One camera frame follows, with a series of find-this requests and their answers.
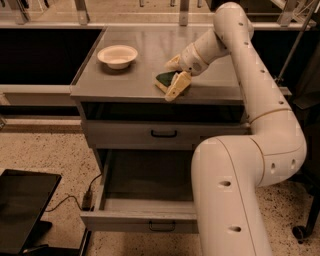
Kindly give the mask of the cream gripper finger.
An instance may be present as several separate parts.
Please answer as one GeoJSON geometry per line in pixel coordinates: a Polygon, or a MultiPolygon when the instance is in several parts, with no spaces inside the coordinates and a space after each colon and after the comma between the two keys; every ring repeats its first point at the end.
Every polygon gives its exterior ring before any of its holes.
{"type": "Polygon", "coordinates": [[[169,71],[180,71],[181,66],[179,61],[180,61],[180,55],[176,55],[165,63],[165,68],[169,71]]]}
{"type": "Polygon", "coordinates": [[[189,72],[175,72],[165,93],[165,100],[168,102],[175,100],[191,84],[191,80],[192,76],[189,72]]]}

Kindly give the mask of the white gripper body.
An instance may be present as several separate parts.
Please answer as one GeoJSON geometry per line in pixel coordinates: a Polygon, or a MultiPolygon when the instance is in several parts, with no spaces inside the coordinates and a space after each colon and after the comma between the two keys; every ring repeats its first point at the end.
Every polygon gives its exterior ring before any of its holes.
{"type": "Polygon", "coordinates": [[[197,53],[193,43],[180,53],[179,66],[182,71],[187,71],[192,76],[198,76],[208,68],[208,64],[197,53]]]}

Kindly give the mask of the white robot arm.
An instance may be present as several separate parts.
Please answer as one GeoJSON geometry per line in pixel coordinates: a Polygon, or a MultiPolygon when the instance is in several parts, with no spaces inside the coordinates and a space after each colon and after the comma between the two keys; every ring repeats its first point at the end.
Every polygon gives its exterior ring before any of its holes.
{"type": "Polygon", "coordinates": [[[272,256],[255,189],[288,179],[306,158],[300,125],[252,35],[242,7],[224,3],[212,29],[166,64],[174,73],[165,94],[172,101],[193,77],[229,55],[250,125],[247,135],[212,137],[194,151],[191,179],[203,256],[272,256]]]}

